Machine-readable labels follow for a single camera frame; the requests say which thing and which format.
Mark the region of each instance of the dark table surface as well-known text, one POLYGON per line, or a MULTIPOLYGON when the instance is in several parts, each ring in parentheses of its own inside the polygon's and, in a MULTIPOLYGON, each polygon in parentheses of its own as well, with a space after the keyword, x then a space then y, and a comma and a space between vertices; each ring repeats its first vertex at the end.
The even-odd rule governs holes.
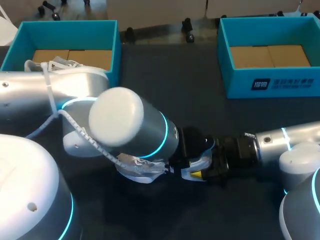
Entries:
MULTIPOLYGON (((0 60, 6 51, 0 48, 0 60)), ((226 99, 215 44, 123 45, 120 79, 177 126, 213 136, 320 119, 320 98, 226 99)), ((224 188, 171 175, 140 184, 104 157, 68 156, 60 122, 36 142, 54 157, 74 195, 84 240, 283 240, 276 165, 236 171, 224 188)))

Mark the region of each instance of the blue led light ring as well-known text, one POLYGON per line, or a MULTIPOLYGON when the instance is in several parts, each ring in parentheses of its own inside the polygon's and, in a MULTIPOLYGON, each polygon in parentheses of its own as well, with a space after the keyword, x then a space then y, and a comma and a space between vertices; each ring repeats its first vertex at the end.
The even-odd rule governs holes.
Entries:
POLYGON ((319 168, 313 174, 311 189, 312 189, 312 195, 313 195, 313 200, 314 200, 315 206, 318 209, 318 212, 320 213, 320 204, 319 204, 319 201, 317 198, 317 193, 316 193, 316 176, 317 176, 318 171, 319 171, 319 168))
POLYGON ((153 155, 155 155, 157 152, 160 151, 160 149, 164 146, 166 140, 167 140, 167 136, 168 136, 168 123, 167 123, 167 120, 166 120, 166 117, 162 114, 162 112, 159 111, 159 113, 161 113, 163 119, 164 119, 164 123, 165 123, 165 135, 164 135, 164 138, 163 138, 163 141, 162 143, 160 144, 160 146, 152 153, 150 153, 149 155, 145 155, 145 156, 138 156, 138 158, 140 159, 145 159, 145 158, 149 158, 153 155))
POLYGON ((74 99, 71 99, 67 102, 65 102, 61 109, 63 110, 66 106, 70 105, 70 104, 73 104, 75 102, 81 102, 81 101, 95 101, 97 100, 97 97, 93 97, 93 96, 86 96, 86 97, 78 97, 78 98, 74 98, 74 99))
POLYGON ((65 226, 65 229, 63 231, 63 233, 61 234, 61 236, 58 238, 58 240, 62 240, 63 237, 66 235, 67 231, 68 231, 68 228, 70 226, 70 223, 71 223, 71 220, 72 220, 72 216, 74 214, 74 199, 72 197, 72 194, 70 193, 71 195, 71 213, 70 213, 70 217, 69 217, 69 221, 67 223, 67 225, 65 226))
POLYGON ((283 135, 284 135, 284 140, 286 142, 286 146, 288 147, 288 150, 291 151, 291 146, 290 146, 290 138, 287 134, 287 131, 284 127, 281 128, 283 135))

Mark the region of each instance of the floor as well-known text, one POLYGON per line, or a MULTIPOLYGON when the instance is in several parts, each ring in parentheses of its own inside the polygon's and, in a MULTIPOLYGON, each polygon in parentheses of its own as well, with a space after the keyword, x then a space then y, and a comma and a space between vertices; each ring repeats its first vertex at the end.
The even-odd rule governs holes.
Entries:
MULTIPOLYGON (((45 16, 39 16, 37 7, 43 0, 20 0, 26 2, 17 7, 13 0, 0 0, 0 5, 11 18, 13 24, 19 27, 22 21, 52 21, 52 12, 45 8, 45 16)), ((61 5, 61 0, 48 0, 56 7, 55 11, 61 20, 107 20, 107 1, 91 0, 90 6, 86 6, 83 0, 67 0, 67 4, 61 5)), ((150 27, 135 30, 136 44, 185 44, 186 37, 181 32, 182 23, 150 27)), ((216 40, 217 30, 215 22, 210 19, 200 19, 192 22, 192 34, 195 43, 211 43, 216 40)), ((125 42, 124 33, 121 40, 125 42)))

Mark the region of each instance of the white cable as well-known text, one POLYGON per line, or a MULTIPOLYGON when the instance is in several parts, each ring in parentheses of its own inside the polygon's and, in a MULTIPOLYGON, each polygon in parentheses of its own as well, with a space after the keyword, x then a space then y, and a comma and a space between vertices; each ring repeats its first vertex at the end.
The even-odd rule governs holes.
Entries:
POLYGON ((4 16, 4 18, 5 18, 8 22, 12 23, 11 20, 10 20, 10 18, 8 17, 8 15, 6 14, 5 10, 2 8, 1 5, 0 5, 0 12, 2 13, 2 15, 4 16))
MULTIPOLYGON (((151 173, 151 172, 159 172, 163 173, 167 169, 165 167, 164 162, 150 162, 147 160, 142 161, 141 165, 139 166, 131 166, 124 162, 121 162, 119 159, 117 159, 115 156, 111 155, 109 152, 107 152, 103 147, 101 147, 100 144, 98 144, 92 137, 90 137, 86 131, 79 126, 79 124, 70 116, 69 113, 67 113, 65 110, 58 110, 57 115, 64 116, 67 121, 74 127, 74 129, 82 136, 84 137, 95 149, 97 149, 102 155, 107 157, 111 162, 118 165, 119 167, 129 171, 134 172, 137 174, 143 174, 143 173, 151 173)), ((55 114, 52 114, 37 130, 26 136, 26 138, 34 138, 37 136, 42 130, 44 130, 54 119, 56 118, 55 114)))
POLYGON ((33 139, 37 135, 39 135, 55 118, 55 114, 52 114, 37 130, 34 132, 30 133, 28 136, 26 136, 26 139, 33 139))
POLYGON ((49 72, 48 72, 48 63, 42 62, 40 64, 40 66, 43 70, 43 75, 44 75, 44 80, 45 80, 45 84, 46 84, 46 90, 47 90, 48 96, 49 96, 51 110, 52 110, 54 117, 57 118, 58 117, 57 106, 56 106, 56 102, 55 102, 55 98, 54 98, 54 92, 52 91, 50 76, 49 76, 49 72))

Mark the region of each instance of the blue cardboard box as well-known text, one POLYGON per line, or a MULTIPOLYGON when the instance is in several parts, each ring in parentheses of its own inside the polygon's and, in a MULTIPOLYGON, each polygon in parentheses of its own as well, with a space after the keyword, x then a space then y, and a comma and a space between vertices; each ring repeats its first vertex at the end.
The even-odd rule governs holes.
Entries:
POLYGON ((320 25, 314 16, 222 18, 218 61, 231 99, 320 96, 320 25), (231 47, 302 46, 310 66, 236 68, 231 47))
POLYGON ((23 22, 8 50, 1 71, 24 71, 36 50, 112 50, 110 87, 119 84, 121 42, 115 20, 23 22))

